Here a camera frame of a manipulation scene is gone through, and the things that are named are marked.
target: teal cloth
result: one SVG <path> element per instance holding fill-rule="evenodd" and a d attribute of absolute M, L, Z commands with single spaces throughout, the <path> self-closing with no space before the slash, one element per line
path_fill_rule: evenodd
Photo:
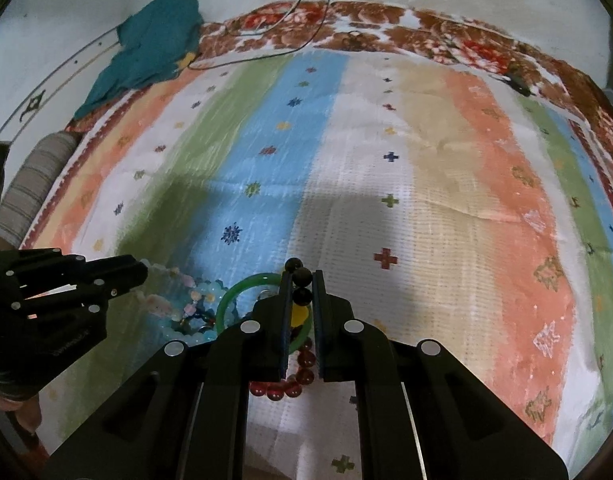
<path fill-rule="evenodd" d="M 198 0 L 153 0 L 130 16 L 118 27 L 122 51 L 100 73 L 74 119 L 126 90 L 176 78 L 176 62 L 198 49 L 202 23 Z"/>

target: human hand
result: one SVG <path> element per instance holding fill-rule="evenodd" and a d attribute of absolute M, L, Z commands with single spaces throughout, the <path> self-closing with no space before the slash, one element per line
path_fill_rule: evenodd
<path fill-rule="evenodd" d="M 15 418 L 18 424 L 30 434 L 35 434 L 35 431 L 42 422 L 40 396 L 38 395 L 21 402 L 19 400 L 5 399 L 0 394 L 0 410 L 3 412 L 15 412 Z"/>

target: yellow bead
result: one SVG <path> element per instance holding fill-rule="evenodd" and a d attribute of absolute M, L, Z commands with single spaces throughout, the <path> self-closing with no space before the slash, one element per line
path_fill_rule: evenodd
<path fill-rule="evenodd" d="M 309 308 L 307 306 L 299 306 L 294 303 L 293 310 L 291 312 L 291 326 L 295 327 L 304 324 L 307 317 L 309 317 Z"/>

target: green stripe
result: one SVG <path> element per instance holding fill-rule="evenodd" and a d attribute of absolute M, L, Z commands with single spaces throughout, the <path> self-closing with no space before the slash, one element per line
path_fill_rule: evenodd
<path fill-rule="evenodd" d="M 580 428 L 576 457 L 571 466 L 576 467 L 577 461 L 581 462 L 579 466 L 583 466 L 590 458 L 587 452 L 589 450 L 595 452 L 597 446 L 606 438 L 607 432 L 611 430 L 613 420 L 610 415 L 603 416 L 602 424 L 589 429 L 597 416 L 602 415 L 603 410 L 604 415 L 613 412 L 613 397 L 605 397 L 605 392 L 613 392 L 613 262 L 611 254 L 605 249 L 609 243 L 595 209 L 591 191 L 568 141 L 563 137 L 564 133 L 558 129 L 542 105 L 522 96 L 518 96 L 518 99 L 544 133 L 542 139 L 547 147 L 547 153 L 553 162 L 560 186 L 568 199 L 573 222 L 584 244 L 584 260 L 593 300 L 593 335 L 597 361 L 599 362 L 600 356 L 603 356 L 603 369 L 600 372 L 603 388 L 599 388 L 596 392 L 593 405 L 587 411 Z M 574 197 L 579 207 L 573 207 Z M 594 248 L 592 254 L 589 254 L 587 243 Z M 599 298 L 601 298 L 601 310 L 598 308 Z"/>
<path fill-rule="evenodd" d="M 176 145 L 176 153 L 158 170 L 145 196 L 140 216 L 126 230 L 118 254 L 167 264 L 180 233 L 187 232 L 198 204 L 206 199 L 204 184 L 224 162 L 242 124 L 258 108 L 290 56 L 245 64 L 231 88 L 213 96 L 207 110 Z"/>
<path fill-rule="evenodd" d="M 193 212 L 206 200 L 204 183 L 224 162 L 240 127 L 291 60 L 280 56 L 241 65 L 231 85 L 213 94 L 206 109 L 185 131 L 175 152 L 153 176 L 140 202 L 139 212 L 125 227 L 116 254 L 167 264 L 171 252 L 187 232 Z M 146 293 L 156 278 L 149 278 Z M 108 336 L 81 358 L 66 375 L 65 405 L 59 429 L 62 438 L 72 433 L 101 402 L 128 378 L 127 364 L 144 348 L 145 325 L 131 294 L 113 300 L 107 314 Z"/>

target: pillow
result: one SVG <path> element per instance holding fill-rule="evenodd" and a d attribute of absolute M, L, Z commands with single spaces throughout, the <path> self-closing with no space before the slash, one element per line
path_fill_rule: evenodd
<path fill-rule="evenodd" d="M 67 132 L 44 137 L 30 152 L 0 202 L 0 250 L 18 248 L 79 138 Z"/>

